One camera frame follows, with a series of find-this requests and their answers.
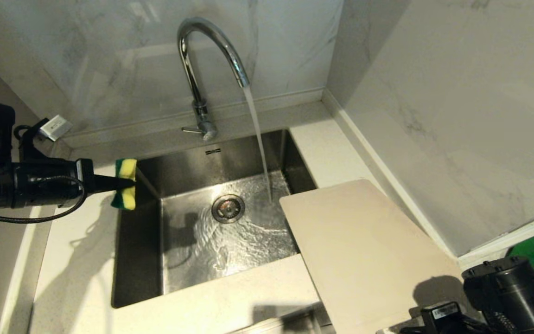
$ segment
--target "stainless steel sink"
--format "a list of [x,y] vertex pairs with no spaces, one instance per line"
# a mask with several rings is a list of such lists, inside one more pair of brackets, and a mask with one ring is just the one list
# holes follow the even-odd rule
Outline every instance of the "stainless steel sink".
[[298,249],[279,198],[316,188],[290,133],[255,136],[138,162],[135,211],[121,212],[113,307],[255,268]]

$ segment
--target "water stream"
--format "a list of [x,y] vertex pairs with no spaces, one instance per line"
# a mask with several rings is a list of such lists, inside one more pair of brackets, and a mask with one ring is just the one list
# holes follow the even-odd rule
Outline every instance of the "water stream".
[[265,174],[265,184],[267,185],[267,195],[269,201],[272,201],[271,195],[271,183],[269,182],[269,172],[267,171],[267,161],[265,160],[265,149],[263,148],[263,140],[261,139],[261,128],[259,127],[259,118],[257,117],[257,110],[254,108],[253,95],[250,93],[250,85],[243,87],[244,96],[250,109],[250,116],[253,118],[254,131],[257,134],[257,140],[259,141],[259,151],[261,152],[261,159],[263,160],[263,173]]

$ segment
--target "white cutting board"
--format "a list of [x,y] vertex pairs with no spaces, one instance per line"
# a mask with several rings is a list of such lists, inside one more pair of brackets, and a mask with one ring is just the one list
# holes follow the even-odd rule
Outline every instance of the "white cutting board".
[[456,262],[368,180],[280,203],[339,334],[374,334],[407,321],[418,283],[460,279]]

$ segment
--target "drain strainer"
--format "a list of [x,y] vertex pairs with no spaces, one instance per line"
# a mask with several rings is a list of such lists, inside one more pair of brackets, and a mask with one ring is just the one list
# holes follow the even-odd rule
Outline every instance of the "drain strainer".
[[220,223],[233,223],[242,217],[244,207],[244,201],[237,195],[224,195],[211,206],[211,214]]

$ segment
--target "sponge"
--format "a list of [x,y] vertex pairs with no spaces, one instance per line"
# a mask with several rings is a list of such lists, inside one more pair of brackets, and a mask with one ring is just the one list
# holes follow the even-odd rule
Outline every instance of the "sponge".
[[[137,160],[119,159],[114,164],[116,177],[123,179],[135,180],[135,171],[137,169]],[[125,210],[135,210],[135,186],[117,190],[114,195],[112,207]]]

